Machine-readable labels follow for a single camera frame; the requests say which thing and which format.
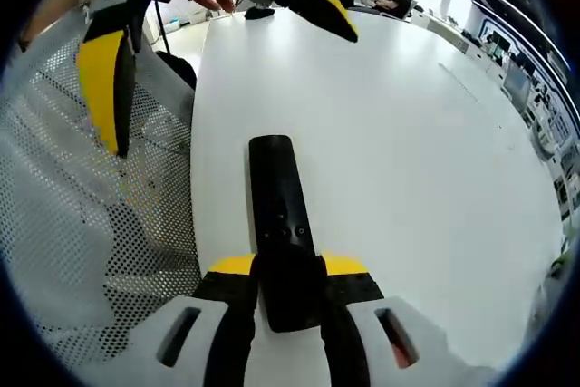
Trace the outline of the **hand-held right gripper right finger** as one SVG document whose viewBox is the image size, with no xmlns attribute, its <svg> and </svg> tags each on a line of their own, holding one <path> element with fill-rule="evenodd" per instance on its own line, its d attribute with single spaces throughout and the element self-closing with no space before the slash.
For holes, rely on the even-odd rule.
<svg viewBox="0 0 580 387">
<path fill-rule="evenodd" d="M 360 262 L 323 256 L 321 337 L 333 386 L 487 386 L 489 368 L 451 351 L 446 333 Z"/>
</svg>

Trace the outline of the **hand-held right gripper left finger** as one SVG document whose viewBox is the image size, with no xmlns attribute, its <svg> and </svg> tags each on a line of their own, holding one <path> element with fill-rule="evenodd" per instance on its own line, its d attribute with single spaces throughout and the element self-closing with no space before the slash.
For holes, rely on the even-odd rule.
<svg viewBox="0 0 580 387">
<path fill-rule="evenodd" d="M 99 370 L 101 386 L 241 386 L 255 337 L 254 256 L 212 266 L 192 296 L 171 300 Z"/>
</svg>

